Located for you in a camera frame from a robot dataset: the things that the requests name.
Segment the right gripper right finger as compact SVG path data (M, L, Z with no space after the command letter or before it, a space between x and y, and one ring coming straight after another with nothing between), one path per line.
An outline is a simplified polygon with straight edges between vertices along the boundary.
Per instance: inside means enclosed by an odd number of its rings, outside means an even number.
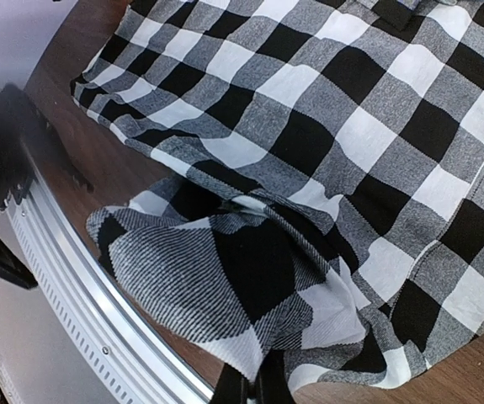
M294 404L285 378L284 353L268 353L256 379L256 401L260 404Z

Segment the black white checkered shirt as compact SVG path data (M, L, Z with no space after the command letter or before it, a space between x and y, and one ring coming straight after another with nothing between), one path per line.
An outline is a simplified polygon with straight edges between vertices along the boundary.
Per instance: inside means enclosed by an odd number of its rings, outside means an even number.
M134 1L72 96L172 172L89 216L101 264L248 380L484 334L484 1Z

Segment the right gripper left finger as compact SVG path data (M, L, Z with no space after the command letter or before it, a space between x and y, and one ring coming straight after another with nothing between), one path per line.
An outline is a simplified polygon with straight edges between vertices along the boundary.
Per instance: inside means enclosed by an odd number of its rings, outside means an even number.
M213 404L247 404L249 381L238 370L224 364L213 394Z

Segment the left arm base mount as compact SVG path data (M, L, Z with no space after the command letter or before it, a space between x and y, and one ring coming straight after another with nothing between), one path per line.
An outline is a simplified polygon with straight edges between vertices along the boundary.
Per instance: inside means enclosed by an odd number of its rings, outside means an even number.
M56 128L28 95L14 84L0 90L0 210L12 196L21 202L35 179L35 164L52 163L88 192L93 185L73 164ZM0 279L26 290L36 287L34 275L0 239Z

